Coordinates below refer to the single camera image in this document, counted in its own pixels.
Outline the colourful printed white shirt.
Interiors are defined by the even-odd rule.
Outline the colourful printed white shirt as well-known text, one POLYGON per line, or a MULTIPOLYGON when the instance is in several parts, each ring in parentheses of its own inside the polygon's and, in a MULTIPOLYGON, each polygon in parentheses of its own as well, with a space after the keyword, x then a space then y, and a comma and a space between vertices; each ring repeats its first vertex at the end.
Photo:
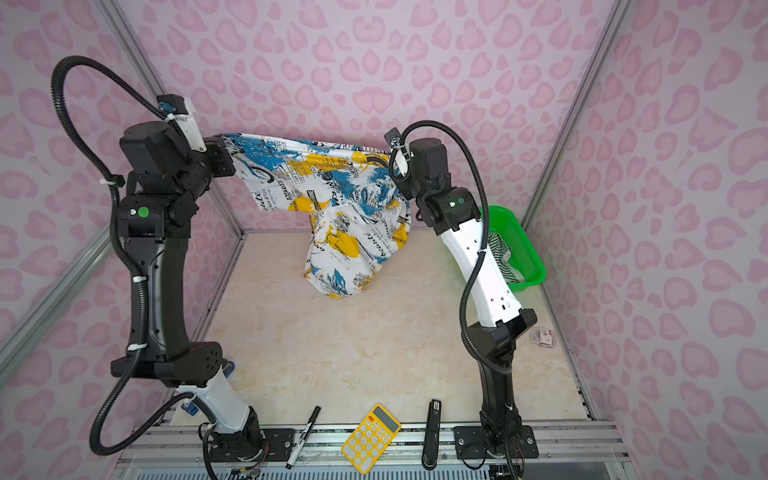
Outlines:
POLYGON ((223 137, 256 207, 304 214, 312 231, 304 277, 333 298, 363 292, 411 230, 411 207, 375 149, 227 133, 223 137))

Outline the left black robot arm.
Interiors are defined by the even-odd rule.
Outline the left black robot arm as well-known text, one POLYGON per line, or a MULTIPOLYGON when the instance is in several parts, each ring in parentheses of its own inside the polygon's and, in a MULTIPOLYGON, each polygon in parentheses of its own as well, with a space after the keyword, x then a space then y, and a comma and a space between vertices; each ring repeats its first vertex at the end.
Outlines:
POLYGON ((79 55, 60 60, 51 76, 53 107, 64 131, 109 190, 110 242, 131 279, 129 340, 124 355, 111 363, 117 382, 93 420, 90 448, 99 456, 127 448, 127 440, 105 444, 102 431, 128 382, 140 378, 161 382, 174 390, 174 403, 189 401, 207 417, 200 431, 206 462, 261 461, 268 452, 265 435, 255 410, 226 377, 221 345, 191 340, 184 319, 185 260, 199 199, 215 179, 235 173, 225 140, 200 133, 182 96, 161 95, 145 102, 152 120, 127 128, 119 141, 130 172, 114 173, 69 114, 65 82, 77 67, 101 73, 126 93, 132 87, 102 63, 79 55))

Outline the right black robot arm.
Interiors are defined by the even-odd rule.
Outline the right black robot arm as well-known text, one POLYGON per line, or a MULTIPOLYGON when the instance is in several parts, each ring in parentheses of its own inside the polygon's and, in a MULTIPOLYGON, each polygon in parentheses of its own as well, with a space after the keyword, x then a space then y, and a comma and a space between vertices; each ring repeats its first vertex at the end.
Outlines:
POLYGON ((478 166, 464 140, 438 121, 417 121, 403 131, 393 128, 384 138, 395 186, 415 202, 418 219, 447 247, 465 280, 460 337, 478 364, 482 405, 479 427, 456 428, 456 455, 462 461, 503 458, 513 478, 520 479, 526 461, 537 458, 539 449, 515 401, 513 359, 518 338, 536 325, 537 315, 517 300, 492 254, 490 209, 478 166), (474 191, 453 184, 447 149, 439 139, 409 140, 420 128, 439 130, 457 144, 474 178, 474 191))

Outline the green white striped garment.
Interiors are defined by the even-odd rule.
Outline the green white striped garment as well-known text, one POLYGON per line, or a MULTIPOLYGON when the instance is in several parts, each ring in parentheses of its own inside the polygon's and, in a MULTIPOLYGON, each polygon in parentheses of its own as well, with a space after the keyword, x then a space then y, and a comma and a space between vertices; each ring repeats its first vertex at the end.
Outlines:
POLYGON ((501 235, 496 232, 490 232, 488 238, 488 246, 491 253, 498 265, 499 271, 502 274, 507 284, 520 284, 525 281, 523 274, 510 263, 512 259, 512 250, 504 241, 501 235))

